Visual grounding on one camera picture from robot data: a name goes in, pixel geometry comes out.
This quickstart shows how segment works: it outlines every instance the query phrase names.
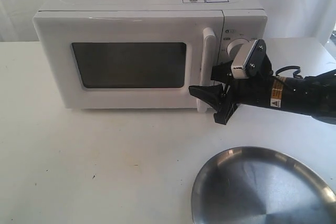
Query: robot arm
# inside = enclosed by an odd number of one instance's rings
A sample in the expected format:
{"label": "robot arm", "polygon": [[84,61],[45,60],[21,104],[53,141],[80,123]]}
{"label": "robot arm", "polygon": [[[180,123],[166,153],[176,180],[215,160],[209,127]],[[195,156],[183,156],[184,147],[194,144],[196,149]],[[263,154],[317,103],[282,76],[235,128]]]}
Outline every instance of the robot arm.
{"label": "robot arm", "polygon": [[[294,69],[293,78],[280,77]],[[300,67],[288,66],[272,71],[266,44],[253,40],[242,45],[233,61],[214,66],[211,80],[225,84],[190,86],[189,93],[216,110],[216,123],[226,124],[238,104],[311,115],[336,124],[336,69],[303,78]]]}

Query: microwave window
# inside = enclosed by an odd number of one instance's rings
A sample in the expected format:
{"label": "microwave window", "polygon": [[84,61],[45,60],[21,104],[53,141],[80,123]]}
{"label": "microwave window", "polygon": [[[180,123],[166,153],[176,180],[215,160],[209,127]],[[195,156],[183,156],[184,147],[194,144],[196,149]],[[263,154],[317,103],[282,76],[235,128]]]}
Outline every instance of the microwave window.
{"label": "microwave window", "polygon": [[180,88],[186,44],[72,43],[84,87]]}

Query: white microwave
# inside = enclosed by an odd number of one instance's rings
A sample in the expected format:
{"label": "white microwave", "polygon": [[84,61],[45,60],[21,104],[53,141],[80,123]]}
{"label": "white microwave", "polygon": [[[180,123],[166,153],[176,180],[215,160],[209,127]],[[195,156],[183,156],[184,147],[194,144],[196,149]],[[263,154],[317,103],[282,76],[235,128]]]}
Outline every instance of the white microwave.
{"label": "white microwave", "polygon": [[197,108],[190,85],[263,36],[257,0],[48,0],[33,22],[67,108]]}

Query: metal plate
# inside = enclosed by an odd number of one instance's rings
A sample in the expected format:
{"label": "metal plate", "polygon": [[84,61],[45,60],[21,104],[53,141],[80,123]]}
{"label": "metal plate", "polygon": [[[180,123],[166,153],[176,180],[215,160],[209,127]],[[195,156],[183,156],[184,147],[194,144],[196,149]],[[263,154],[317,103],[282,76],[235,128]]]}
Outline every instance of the metal plate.
{"label": "metal plate", "polygon": [[336,195],[311,169],[276,151],[237,147],[212,157],[192,191],[195,224],[336,223]]}

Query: white table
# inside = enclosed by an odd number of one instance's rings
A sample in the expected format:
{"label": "white table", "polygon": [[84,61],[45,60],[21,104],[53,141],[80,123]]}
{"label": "white table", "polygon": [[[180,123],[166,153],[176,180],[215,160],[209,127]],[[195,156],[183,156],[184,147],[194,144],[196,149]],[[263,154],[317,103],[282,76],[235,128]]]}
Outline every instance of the white table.
{"label": "white table", "polygon": [[[267,46],[274,70],[336,68],[313,39]],[[243,145],[284,152],[336,190],[336,126],[309,116],[242,105],[222,126],[212,111],[68,110],[39,42],[0,44],[0,88],[0,223],[192,223],[197,172]]]}

